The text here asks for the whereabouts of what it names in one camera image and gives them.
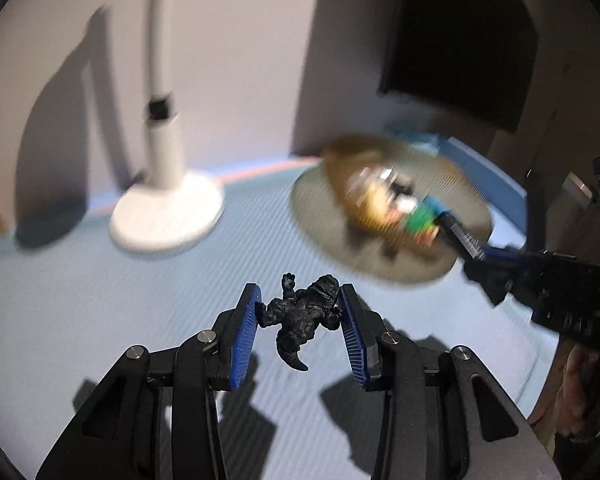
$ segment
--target human hand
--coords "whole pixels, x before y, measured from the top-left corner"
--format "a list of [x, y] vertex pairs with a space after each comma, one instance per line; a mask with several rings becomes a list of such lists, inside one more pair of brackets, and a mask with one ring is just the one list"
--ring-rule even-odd
[[[585, 367], [595, 366], [599, 354], [595, 351], [576, 345], [571, 351], [564, 368], [563, 382], [556, 398], [556, 431], [563, 436], [578, 434], [587, 419], [587, 397], [582, 384], [582, 372]], [[599, 404], [591, 416], [595, 420], [595, 428], [600, 430], [600, 398], [594, 399]]]

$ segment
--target black toy figure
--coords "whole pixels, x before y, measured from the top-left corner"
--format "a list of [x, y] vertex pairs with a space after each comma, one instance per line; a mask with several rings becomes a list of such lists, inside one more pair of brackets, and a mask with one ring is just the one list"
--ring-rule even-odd
[[276, 347], [282, 360], [302, 372], [309, 368], [298, 357], [300, 345], [314, 338], [321, 324], [329, 330], [340, 327], [341, 308], [336, 304], [338, 280], [330, 274], [318, 278], [306, 289], [296, 287], [296, 277], [290, 272], [282, 276], [282, 299], [273, 298], [268, 305], [256, 303], [258, 324], [282, 324], [276, 337]]

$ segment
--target blue mat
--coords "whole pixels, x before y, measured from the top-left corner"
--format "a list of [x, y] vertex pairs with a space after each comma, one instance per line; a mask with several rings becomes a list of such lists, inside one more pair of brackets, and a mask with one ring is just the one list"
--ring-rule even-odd
[[[0, 238], [0, 445], [26, 478], [34, 478], [72, 418], [76, 397], [128, 346], [180, 345], [233, 308], [245, 283], [258, 283], [265, 301], [279, 295], [287, 271], [298, 286], [327, 272], [353, 283], [371, 308], [424, 344], [470, 346], [530, 412], [557, 339], [529, 327], [528, 313], [513, 303], [492, 309], [459, 264], [436, 282], [407, 286], [323, 255], [291, 216], [289, 193], [301, 171], [229, 185], [216, 229], [169, 258], [120, 251], [106, 218], [89, 219], [37, 251]], [[523, 243], [503, 215], [491, 213], [492, 242]], [[307, 373], [280, 360], [275, 336], [275, 328], [258, 332], [247, 385], [219, 398], [229, 473], [369, 478], [381, 396], [353, 383], [342, 336], [318, 330], [300, 353]]]

